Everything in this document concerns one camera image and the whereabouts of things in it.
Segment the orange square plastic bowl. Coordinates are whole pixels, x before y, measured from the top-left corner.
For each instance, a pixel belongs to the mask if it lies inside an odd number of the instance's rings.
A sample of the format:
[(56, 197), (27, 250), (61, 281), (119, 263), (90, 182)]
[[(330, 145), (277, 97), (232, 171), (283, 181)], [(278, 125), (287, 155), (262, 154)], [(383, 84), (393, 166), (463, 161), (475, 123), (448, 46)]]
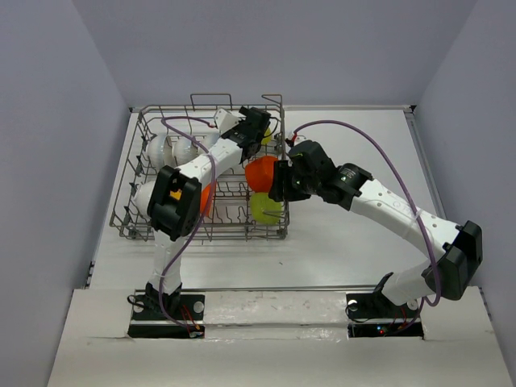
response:
[(268, 193), (273, 185), (275, 156), (262, 156), (247, 164), (245, 177), (249, 188), (256, 193)]

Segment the white square bowl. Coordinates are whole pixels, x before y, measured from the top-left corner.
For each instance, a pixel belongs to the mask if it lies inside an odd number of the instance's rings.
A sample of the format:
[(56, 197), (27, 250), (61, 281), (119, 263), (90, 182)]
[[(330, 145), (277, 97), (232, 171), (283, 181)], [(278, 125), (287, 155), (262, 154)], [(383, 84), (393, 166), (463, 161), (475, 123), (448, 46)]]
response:
[(258, 223), (275, 225), (280, 221), (282, 206), (270, 199), (266, 193), (254, 193), (249, 203), (251, 215)]

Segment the green plastic bowl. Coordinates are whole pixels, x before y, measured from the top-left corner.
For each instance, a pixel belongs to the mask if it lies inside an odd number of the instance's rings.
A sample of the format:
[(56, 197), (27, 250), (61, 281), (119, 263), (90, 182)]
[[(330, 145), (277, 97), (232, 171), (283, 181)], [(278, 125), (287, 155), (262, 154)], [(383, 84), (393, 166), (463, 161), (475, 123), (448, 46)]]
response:
[(271, 131), (270, 131), (270, 128), (268, 127), (264, 133), (264, 137), (263, 139), (261, 140), (261, 144), (263, 146), (267, 145), (269, 142), (271, 141)]

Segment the grey wire dish rack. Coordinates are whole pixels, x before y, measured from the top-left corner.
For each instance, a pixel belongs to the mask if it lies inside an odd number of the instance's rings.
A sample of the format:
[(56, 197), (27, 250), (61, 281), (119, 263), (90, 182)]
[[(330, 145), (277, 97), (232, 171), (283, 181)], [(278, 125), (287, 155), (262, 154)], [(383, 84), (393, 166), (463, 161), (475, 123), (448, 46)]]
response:
[[(190, 135), (197, 143), (214, 127), (214, 113), (223, 108), (239, 114), (240, 106), (230, 94), (191, 94), (183, 106), (148, 105), (133, 109), (116, 178), (108, 224), (124, 239), (152, 241), (150, 221), (135, 207), (133, 198), (140, 184), (156, 179), (159, 169), (152, 167), (146, 152), (148, 142), (156, 135), (165, 134), (173, 145)], [(275, 225), (258, 223), (251, 215), (250, 197), (254, 194), (245, 177), (245, 164), (227, 170), (216, 180), (216, 190), (210, 213), (195, 239), (250, 240), (284, 239), (289, 225), (289, 206), (282, 202), (280, 221)]]

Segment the orange round plastic bowl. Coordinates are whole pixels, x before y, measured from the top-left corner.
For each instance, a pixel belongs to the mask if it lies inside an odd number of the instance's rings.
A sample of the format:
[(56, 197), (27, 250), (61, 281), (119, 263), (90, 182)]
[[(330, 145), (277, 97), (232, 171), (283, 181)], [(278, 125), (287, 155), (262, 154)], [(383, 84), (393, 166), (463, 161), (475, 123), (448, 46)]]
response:
[(212, 191), (212, 184), (207, 185), (202, 190), (200, 214), (204, 214), (205, 216), (207, 216), (210, 213), (210, 209), (211, 209), (212, 203), (213, 203), (213, 194), (211, 193), (211, 191)]

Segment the white round bowl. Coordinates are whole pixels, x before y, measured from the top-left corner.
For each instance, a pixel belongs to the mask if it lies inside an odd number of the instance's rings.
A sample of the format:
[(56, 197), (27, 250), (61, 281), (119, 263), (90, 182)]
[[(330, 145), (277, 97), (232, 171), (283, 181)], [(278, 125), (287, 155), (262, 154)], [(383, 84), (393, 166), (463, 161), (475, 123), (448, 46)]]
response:
[(173, 150), (168, 136), (165, 134), (156, 135), (151, 139), (148, 142), (146, 152), (152, 167), (155, 169), (161, 169), (165, 165), (173, 165)]
[(173, 145), (173, 157), (177, 165), (187, 164), (198, 156), (198, 149), (191, 140), (181, 137)]
[(146, 183), (140, 184), (133, 198), (136, 209), (145, 218), (148, 217), (148, 204), (151, 199), (154, 186), (154, 181), (148, 181)]
[(206, 153), (207, 151), (209, 151), (216, 144), (216, 142), (218, 141), (219, 137), (220, 137), (220, 135), (217, 132), (210, 133), (210, 134), (206, 135), (201, 140), (201, 145), (199, 146), (198, 151), (201, 154), (202, 153)]

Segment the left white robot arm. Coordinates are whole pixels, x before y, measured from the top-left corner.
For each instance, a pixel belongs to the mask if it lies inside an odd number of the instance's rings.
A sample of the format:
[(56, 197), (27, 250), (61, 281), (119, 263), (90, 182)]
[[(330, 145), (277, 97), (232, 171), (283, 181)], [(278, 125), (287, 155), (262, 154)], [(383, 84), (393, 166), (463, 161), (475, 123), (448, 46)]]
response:
[(175, 315), (181, 297), (181, 255), (202, 225), (202, 191), (208, 198), (217, 177), (251, 159), (261, 149), (271, 114), (241, 107), (237, 116), (220, 109), (214, 115), (219, 138), (213, 146), (178, 167), (157, 173), (144, 208), (154, 234), (154, 268), (145, 286), (145, 302), (160, 318)]

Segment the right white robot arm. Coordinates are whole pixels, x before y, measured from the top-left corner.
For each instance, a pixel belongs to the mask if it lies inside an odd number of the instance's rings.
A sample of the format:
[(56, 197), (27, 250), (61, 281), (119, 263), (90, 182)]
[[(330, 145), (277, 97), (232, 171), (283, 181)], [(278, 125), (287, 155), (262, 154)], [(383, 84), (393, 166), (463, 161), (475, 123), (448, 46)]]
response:
[(287, 160), (275, 162), (268, 196), (296, 202), (313, 195), (382, 225), (436, 260), (382, 277), (371, 296), (372, 309), (381, 316), (432, 294), (461, 299), (481, 264), (482, 230), (476, 223), (460, 225), (412, 208), (370, 172), (352, 163), (335, 165), (319, 143), (306, 140)]

